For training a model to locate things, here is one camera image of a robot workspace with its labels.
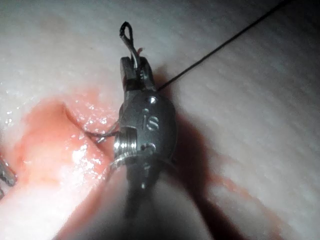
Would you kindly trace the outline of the right arm needle driver jaw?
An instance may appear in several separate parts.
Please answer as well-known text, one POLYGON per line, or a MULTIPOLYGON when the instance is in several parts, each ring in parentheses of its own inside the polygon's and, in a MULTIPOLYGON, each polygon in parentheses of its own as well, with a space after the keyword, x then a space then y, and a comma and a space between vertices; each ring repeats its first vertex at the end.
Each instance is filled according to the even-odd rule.
POLYGON ((137 74, 129 57, 120 59, 120 76, 124 92, 135 89, 137 86, 137 74))
POLYGON ((156 85, 154 81, 153 72, 148 60, 145 57, 140 57, 140 66, 138 68, 138 77, 140 82, 140 88, 143 91, 150 90, 156 91, 156 85))

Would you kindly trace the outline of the right arm needle driver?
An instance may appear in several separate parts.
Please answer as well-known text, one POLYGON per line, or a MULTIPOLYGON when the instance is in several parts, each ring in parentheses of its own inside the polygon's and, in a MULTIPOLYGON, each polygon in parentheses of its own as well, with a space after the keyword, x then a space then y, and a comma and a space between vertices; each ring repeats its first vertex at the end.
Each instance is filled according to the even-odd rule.
POLYGON ((137 91, 120 107, 114 158, 150 150, 171 159, 177 143, 174 105, 156 91, 137 91))

